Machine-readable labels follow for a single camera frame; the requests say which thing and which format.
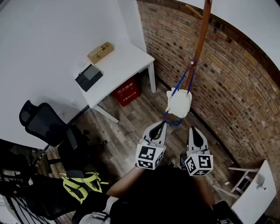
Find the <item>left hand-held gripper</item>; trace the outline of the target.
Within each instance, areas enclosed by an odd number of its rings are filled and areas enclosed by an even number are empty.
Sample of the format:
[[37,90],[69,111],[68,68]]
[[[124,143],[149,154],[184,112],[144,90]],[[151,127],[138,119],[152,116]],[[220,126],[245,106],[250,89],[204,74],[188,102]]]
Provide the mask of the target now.
[[[167,133],[167,124],[156,122],[147,127],[142,136],[143,139],[137,145],[136,166],[140,168],[155,170],[161,162],[165,152],[165,140]],[[161,144],[151,143],[147,140],[161,139]]]

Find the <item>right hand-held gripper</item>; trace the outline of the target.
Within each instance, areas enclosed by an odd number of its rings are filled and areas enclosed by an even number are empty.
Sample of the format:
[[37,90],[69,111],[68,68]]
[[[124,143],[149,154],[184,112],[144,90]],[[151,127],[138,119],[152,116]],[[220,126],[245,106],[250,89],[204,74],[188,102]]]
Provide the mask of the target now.
[[213,155],[210,154],[209,150],[192,152],[193,145],[199,149],[208,148],[208,142],[204,134],[194,127],[193,136],[193,127],[191,126],[188,139],[188,150],[190,152],[188,152],[188,157],[185,160],[186,169],[190,176],[205,176],[214,168]]

